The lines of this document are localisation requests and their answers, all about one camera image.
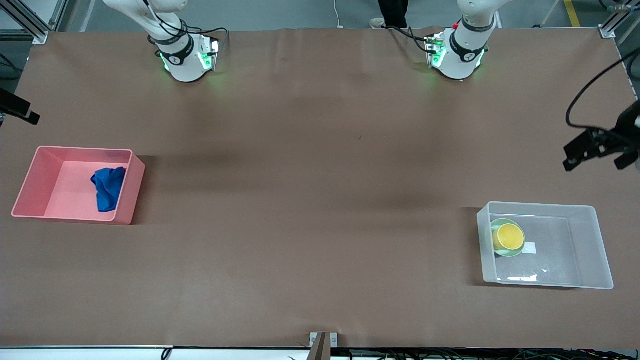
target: green plate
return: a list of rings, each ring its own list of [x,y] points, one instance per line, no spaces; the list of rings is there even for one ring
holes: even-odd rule
[[[494,231],[496,231],[497,229],[500,228],[500,226],[504,225],[504,224],[512,224],[512,225],[516,225],[517,227],[520,228],[520,230],[522,230],[522,228],[516,224],[515,221],[511,221],[509,219],[506,218],[499,218],[499,219],[495,219],[494,221],[491,222],[491,233],[493,234]],[[512,258],[513,256],[517,256],[520,255],[520,253],[522,252],[522,249],[524,249],[524,245],[527,243],[527,238],[525,236],[525,241],[522,243],[522,246],[517,249],[517,250],[493,250],[493,252],[495,252],[496,254],[500,255],[500,256],[504,256],[505,258]]]

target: clear plastic bin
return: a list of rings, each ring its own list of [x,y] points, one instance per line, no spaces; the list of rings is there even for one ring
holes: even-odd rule
[[[525,250],[507,258],[493,251],[491,222],[506,218],[525,233]],[[592,206],[490,202],[477,215],[483,277],[511,285],[613,289]]]

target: yellow floor stripe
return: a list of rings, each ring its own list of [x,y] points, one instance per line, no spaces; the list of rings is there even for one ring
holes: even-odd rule
[[[566,12],[569,14],[571,26],[573,26],[574,28],[579,28],[580,20],[578,20],[578,14],[575,13],[573,2],[571,0],[564,0],[564,7],[566,8]]]

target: blue cloth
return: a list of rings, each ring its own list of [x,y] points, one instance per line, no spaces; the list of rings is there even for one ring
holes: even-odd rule
[[[116,209],[124,181],[124,172],[124,167],[103,168],[91,176],[91,182],[98,190],[98,211],[101,213]]]

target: white label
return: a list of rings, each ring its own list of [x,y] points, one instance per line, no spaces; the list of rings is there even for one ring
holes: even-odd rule
[[[524,243],[524,249],[522,249],[522,254],[537,254],[536,243]]]

